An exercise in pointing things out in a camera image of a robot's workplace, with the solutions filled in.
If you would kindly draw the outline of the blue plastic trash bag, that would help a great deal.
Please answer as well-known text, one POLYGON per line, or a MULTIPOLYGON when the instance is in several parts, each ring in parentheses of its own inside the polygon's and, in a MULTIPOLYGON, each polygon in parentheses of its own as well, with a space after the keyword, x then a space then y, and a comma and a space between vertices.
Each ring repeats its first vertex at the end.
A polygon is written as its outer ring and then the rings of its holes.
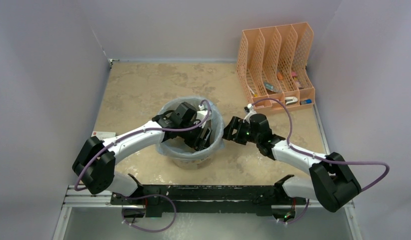
POLYGON ((175 98, 151 119, 169 129, 156 151, 181 161, 204 160, 224 147, 224 120, 218 108, 199 96, 175 98))

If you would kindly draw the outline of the beige paper trash bin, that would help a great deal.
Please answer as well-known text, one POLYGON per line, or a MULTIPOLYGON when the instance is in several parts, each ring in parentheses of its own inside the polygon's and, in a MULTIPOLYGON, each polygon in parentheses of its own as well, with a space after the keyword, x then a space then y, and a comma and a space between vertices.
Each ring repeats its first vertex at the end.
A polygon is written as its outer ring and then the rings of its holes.
POLYGON ((212 161, 214 154, 224 147, 222 139, 224 133, 223 116, 217 106, 212 101, 211 107, 211 134, 210 146, 201 151, 195 151, 181 137, 167 140, 155 145, 156 151, 170 158, 178 167, 182 169, 199 169, 212 161))

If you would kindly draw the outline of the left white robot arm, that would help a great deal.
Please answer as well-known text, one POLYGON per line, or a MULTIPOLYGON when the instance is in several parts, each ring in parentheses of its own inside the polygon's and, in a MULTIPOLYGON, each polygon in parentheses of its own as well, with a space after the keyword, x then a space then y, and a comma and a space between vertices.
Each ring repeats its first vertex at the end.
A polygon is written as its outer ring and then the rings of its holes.
POLYGON ((175 110, 158 114, 122 135, 104 140, 88 138, 72 165, 77 175, 74 190, 88 190, 93 195, 110 191, 123 195, 131 205, 138 204, 143 197, 141 184, 134 176, 116 172, 117 163, 146 147, 175 138, 183 139, 195 151, 204 149, 210 143, 211 129, 205 125, 211 113, 206 99, 197 107, 184 101, 175 110))

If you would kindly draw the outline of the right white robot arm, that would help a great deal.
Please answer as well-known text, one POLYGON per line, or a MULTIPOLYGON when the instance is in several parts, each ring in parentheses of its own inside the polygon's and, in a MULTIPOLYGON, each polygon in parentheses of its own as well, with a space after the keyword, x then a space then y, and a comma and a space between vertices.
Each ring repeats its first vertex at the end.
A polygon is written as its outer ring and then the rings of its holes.
POLYGON ((300 197, 316 200, 334 213, 362 192, 361 185, 339 153, 315 153, 289 143, 286 138, 273 133, 264 114, 256 113, 248 119, 232 117, 222 137, 241 145, 253 143, 263 156, 286 163, 309 176, 291 176, 276 187, 274 197, 279 203, 285 204, 300 197))

